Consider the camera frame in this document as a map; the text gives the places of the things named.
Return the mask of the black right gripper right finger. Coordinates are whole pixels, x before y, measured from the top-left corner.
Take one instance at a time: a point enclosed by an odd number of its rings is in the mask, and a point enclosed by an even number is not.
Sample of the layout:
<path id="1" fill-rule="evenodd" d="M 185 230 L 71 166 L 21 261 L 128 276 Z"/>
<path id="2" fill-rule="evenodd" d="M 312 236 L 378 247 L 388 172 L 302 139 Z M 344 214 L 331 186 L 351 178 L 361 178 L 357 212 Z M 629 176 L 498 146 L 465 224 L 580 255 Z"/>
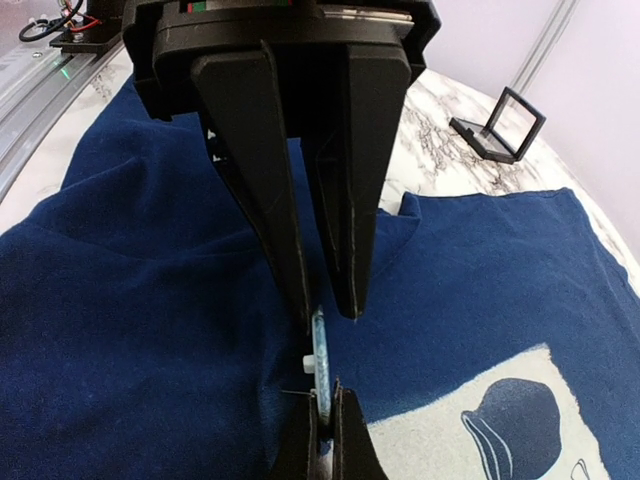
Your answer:
<path id="1" fill-rule="evenodd" d="M 386 480 L 356 392 L 335 382 L 332 401 L 332 478 Z"/>

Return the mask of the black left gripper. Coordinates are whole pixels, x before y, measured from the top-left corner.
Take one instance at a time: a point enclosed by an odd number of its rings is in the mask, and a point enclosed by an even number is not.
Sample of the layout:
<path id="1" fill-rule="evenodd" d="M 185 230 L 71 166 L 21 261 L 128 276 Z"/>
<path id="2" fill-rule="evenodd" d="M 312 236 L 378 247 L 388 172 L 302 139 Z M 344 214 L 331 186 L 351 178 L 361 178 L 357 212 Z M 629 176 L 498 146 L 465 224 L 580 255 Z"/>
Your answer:
<path id="1" fill-rule="evenodd" d="M 299 325 L 310 321 L 311 295 L 271 48 L 347 45 L 330 76 L 314 154 L 314 208 L 337 308 L 357 319 L 410 67 L 414 77 L 422 73 L 423 52 L 441 27 L 432 1 L 124 5 L 122 37 L 144 107 L 169 121 L 196 111 L 198 94 L 208 155 Z"/>

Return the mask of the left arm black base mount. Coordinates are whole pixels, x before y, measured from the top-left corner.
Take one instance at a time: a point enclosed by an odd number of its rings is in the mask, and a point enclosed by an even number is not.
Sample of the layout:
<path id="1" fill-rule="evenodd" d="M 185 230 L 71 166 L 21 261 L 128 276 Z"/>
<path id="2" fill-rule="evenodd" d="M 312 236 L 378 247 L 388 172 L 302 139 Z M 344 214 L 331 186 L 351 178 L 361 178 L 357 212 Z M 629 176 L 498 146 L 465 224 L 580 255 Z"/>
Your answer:
<path id="1" fill-rule="evenodd" d="M 121 40 L 125 0 L 58 1 L 59 13 L 31 19 L 18 33 L 22 43 L 47 39 L 62 53 L 102 55 Z"/>

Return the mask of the round blue brooch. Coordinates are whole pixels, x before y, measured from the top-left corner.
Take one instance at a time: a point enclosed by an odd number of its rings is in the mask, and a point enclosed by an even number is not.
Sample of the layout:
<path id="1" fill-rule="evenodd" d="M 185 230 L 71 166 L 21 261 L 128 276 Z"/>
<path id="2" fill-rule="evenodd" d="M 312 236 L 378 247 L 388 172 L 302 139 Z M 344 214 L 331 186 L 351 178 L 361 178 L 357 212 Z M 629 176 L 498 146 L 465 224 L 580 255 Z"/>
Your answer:
<path id="1" fill-rule="evenodd" d="M 332 391 L 324 311 L 321 305 L 311 316 L 311 345 L 312 353 L 305 355 L 302 360 L 303 370 L 305 374 L 314 377 L 312 393 L 316 398 L 319 422 L 323 427 L 328 427 L 331 420 Z"/>

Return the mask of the navy blue printed t-shirt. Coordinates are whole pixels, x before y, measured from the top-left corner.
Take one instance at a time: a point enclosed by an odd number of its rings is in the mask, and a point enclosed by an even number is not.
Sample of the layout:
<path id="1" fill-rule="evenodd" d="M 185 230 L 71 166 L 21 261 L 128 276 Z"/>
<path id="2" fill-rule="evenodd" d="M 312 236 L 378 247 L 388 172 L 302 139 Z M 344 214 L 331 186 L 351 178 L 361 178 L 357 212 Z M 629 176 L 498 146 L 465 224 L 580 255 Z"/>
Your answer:
<path id="1" fill-rule="evenodd" d="M 386 479 L 635 479 L 639 299 L 573 191 L 377 214 L 333 375 Z M 269 479 L 308 345 L 205 154 L 131 83 L 1 237 L 5 479 Z"/>

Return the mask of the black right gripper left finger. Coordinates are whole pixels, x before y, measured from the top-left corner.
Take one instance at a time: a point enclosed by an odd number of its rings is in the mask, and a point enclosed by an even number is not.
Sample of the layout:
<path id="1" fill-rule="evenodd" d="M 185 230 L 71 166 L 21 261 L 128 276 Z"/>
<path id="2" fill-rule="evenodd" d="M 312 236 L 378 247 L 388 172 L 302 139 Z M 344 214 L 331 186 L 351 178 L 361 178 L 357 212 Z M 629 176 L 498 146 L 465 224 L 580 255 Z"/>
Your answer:
<path id="1" fill-rule="evenodd" d="M 300 398 L 283 430 L 276 460 L 268 474 L 275 480 L 312 480 L 319 478 L 319 414 L 316 395 Z"/>

